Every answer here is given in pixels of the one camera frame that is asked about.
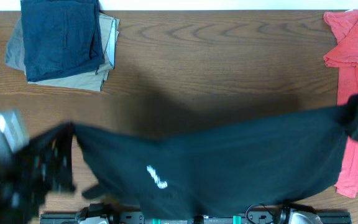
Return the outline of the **black t-shirt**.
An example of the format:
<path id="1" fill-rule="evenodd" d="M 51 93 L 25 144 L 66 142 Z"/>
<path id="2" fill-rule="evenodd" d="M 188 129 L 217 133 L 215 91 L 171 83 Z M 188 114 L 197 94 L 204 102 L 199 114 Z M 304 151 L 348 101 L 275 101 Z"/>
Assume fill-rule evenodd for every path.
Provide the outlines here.
<path id="1" fill-rule="evenodd" d="M 156 141 L 83 124 L 74 130 L 103 192 L 135 200 L 147 218 L 190 219 L 301 200 L 334 185 L 348 119 L 346 107 L 333 106 Z"/>

